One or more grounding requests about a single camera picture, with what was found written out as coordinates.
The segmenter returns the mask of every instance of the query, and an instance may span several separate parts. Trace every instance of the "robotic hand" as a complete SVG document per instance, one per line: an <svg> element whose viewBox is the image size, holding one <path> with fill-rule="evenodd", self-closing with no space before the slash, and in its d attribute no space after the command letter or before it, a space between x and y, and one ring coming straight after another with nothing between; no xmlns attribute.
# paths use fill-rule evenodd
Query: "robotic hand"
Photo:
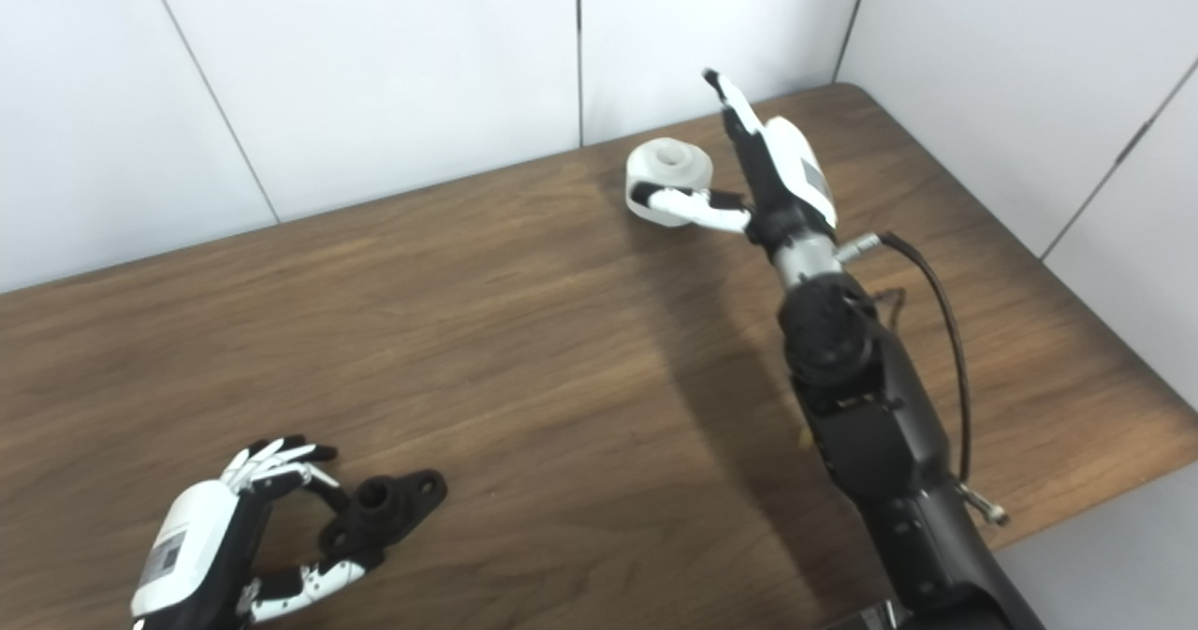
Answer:
<svg viewBox="0 0 1198 630"><path fill-rule="evenodd" d="M446 497L441 473L376 477L351 497L316 462L337 450L303 435L252 443L220 477L175 499L158 531L131 610L133 630L235 630L292 613L341 590L383 562ZM272 503L304 489L333 510L325 558L254 575L250 567Z"/></svg>
<svg viewBox="0 0 1198 630"><path fill-rule="evenodd" d="M836 210L811 145L782 117L762 123L726 77L707 71L722 103L752 205L719 190L637 182L633 202L704 228L744 232L766 249L785 297L779 325L795 396L834 484L851 498L910 629L1043 630L986 547L966 505L1004 523L1000 507L966 484L969 400L964 355L948 297L909 243L866 234L837 246ZM924 271L945 315L962 404L962 454L949 440L902 340L881 323L876 297L845 263L890 247ZM888 626L896 626L891 617Z"/></svg>

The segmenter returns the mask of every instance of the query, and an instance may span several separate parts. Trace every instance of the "white wall panel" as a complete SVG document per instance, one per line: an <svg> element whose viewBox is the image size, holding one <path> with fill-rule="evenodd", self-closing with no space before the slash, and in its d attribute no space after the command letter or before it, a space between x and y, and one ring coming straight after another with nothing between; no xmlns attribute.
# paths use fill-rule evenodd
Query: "white wall panel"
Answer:
<svg viewBox="0 0 1198 630"><path fill-rule="evenodd" d="M859 84L1036 254L1198 54L1198 0L863 0Z"/></svg>
<svg viewBox="0 0 1198 630"><path fill-rule="evenodd" d="M1187 465L1002 550L998 561L1045 628L1163 630L1198 618L1196 552L1198 465Z"/></svg>
<svg viewBox="0 0 1198 630"><path fill-rule="evenodd" d="M284 220L574 147L575 0L169 0Z"/></svg>
<svg viewBox="0 0 1198 630"><path fill-rule="evenodd" d="M1198 79L1191 77L1045 260L1198 407Z"/></svg>
<svg viewBox="0 0 1198 630"><path fill-rule="evenodd" d="M159 0L0 0L0 290L273 222Z"/></svg>
<svg viewBox="0 0 1198 630"><path fill-rule="evenodd" d="M582 0L586 144L714 114L704 67L750 101L829 84L855 0Z"/></svg>

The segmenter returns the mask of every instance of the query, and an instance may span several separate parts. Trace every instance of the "wood grain tabletop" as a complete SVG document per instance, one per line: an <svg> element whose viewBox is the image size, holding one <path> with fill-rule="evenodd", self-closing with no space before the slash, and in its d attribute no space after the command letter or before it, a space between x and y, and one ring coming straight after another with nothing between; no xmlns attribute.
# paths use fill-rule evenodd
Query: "wood grain tabletop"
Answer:
<svg viewBox="0 0 1198 630"><path fill-rule="evenodd" d="M957 310L974 485L999 547L1198 460L1163 386L875 102L767 101L805 132L842 237L894 229ZM719 121L545 157L0 297L0 616L120 628L171 501L244 443L332 443L347 486L436 468L449 497L379 570L284 629L804 629L888 594L803 446L764 255L624 207L657 135L743 189ZM956 434L936 302L895 255L901 334ZM259 562L316 556L283 499Z"/></svg>

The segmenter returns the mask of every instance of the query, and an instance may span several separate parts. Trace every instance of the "white spool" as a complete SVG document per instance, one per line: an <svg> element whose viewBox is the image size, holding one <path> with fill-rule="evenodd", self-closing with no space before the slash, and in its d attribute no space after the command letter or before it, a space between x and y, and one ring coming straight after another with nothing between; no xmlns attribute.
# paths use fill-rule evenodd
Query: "white spool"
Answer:
<svg viewBox="0 0 1198 630"><path fill-rule="evenodd" d="M629 211L646 220L666 228L678 228L689 220L668 213L654 212L633 202L630 194L637 182L655 182L665 187L690 187L707 190L712 186L712 159L698 145L684 144L677 139L654 139L637 145L628 157L628 175L624 182L624 202Z"/></svg>

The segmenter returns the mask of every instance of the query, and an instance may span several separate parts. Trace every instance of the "black mounting bracket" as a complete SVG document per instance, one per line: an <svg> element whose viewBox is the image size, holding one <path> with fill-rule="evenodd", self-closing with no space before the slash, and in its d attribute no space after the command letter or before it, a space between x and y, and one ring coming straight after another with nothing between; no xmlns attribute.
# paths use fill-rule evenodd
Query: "black mounting bracket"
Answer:
<svg viewBox="0 0 1198 630"><path fill-rule="evenodd" d="M349 507L320 531L320 550L328 558L344 558L398 544L441 505L446 493L444 477L431 470L369 478L355 490Z"/></svg>

